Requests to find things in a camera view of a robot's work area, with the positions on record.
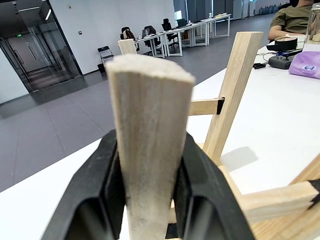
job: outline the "doorway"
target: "doorway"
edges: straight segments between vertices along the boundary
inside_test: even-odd
[[[29,92],[81,75],[47,0],[0,3],[0,47]]]

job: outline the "wooden stick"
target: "wooden stick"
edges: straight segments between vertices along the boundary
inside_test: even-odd
[[[221,166],[221,153],[247,85],[262,32],[238,32],[235,36],[219,98],[225,98],[220,115],[214,115],[203,146],[204,152]]]
[[[262,222],[285,215],[303,213],[319,192],[308,182],[241,196],[241,209],[248,221]]]
[[[165,239],[195,78],[126,54],[106,64],[131,240]]]
[[[118,44],[122,55],[137,54],[136,46],[133,39],[119,40]]]
[[[308,180],[320,179],[320,154],[291,182],[296,184]],[[275,236],[288,236],[296,233],[297,240],[313,240],[313,234],[320,235],[320,208],[315,206],[302,214],[291,214],[285,217],[267,220],[251,225],[258,240],[273,240]]]
[[[221,102],[222,106],[224,101],[223,98],[193,100],[190,105],[189,116],[216,115],[219,101]]]
[[[227,170],[225,165],[221,165],[219,166],[220,171],[223,173],[225,180],[228,182],[229,187],[232,190],[232,193],[235,197],[235,199],[237,200],[239,206],[241,207],[242,204],[242,194],[239,190],[239,188],[237,187],[237,184],[235,183],[235,181],[233,180],[232,176],[230,175],[229,171]]]

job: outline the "white desk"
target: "white desk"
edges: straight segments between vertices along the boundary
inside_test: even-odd
[[[207,46],[209,45],[209,25],[212,25],[212,38],[221,38],[221,37],[229,37],[230,36],[230,16],[231,14],[223,15],[223,16],[217,16],[214,18],[207,18],[204,20],[201,20],[197,23],[192,23],[189,26],[183,27],[183,28],[176,28],[169,31],[163,32],[164,38],[165,38],[165,45],[166,45],[166,56],[183,56],[182,53],[182,40],[181,40],[181,32],[184,32],[186,30],[190,30],[190,44],[187,45],[187,47],[195,47],[195,46]],[[216,22],[222,19],[227,18],[228,21],[228,27],[227,27],[227,33],[222,35],[217,35],[216,31]],[[200,27],[202,29],[202,26],[205,25],[205,31],[204,31],[204,42],[196,43],[196,28]],[[169,52],[169,42],[167,35],[168,34],[178,34],[178,43],[179,43],[179,53],[170,53]]]
[[[134,44],[139,44],[139,43],[142,43],[145,41],[150,41],[150,43],[151,43],[150,48],[151,48],[152,56],[158,57],[158,58],[165,58],[166,47],[164,45],[165,45],[166,41],[164,40],[163,35],[164,34],[160,33],[160,32],[156,33],[156,34],[152,34],[152,35],[146,36],[142,39],[134,41]],[[156,38],[160,38],[160,41],[161,41],[161,54],[157,54],[157,48],[156,48],[156,43],[155,43]]]
[[[217,97],[224,74],[195,86],[192,98]],[[320,152],[319,93],[318,79],[269,66],[252,70],[222,156],[242,194],[286,186]],[[205,141],[210,120],[189,118],[187,130],[196,142]],[[69,180],[99,142],[1,192],[0,239],[40,239]],[[126,221],[122,229],[121,239],[128,240]]]

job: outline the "person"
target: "person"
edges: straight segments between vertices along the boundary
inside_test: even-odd
[[[291,5],[279,10],[271,22],[268,40],[286,35],[306,34],[313,3],[314,0],[299,0],[295,7]]]

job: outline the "ceiling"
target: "ceiling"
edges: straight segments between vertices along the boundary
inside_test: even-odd
[[[37,22],[42,21],[39,13],[45,8],[49,9],[48,4],[42,0],[0,0],[0,37],[8,38],[18,34],[28,33],[28,27],[33,27]]]

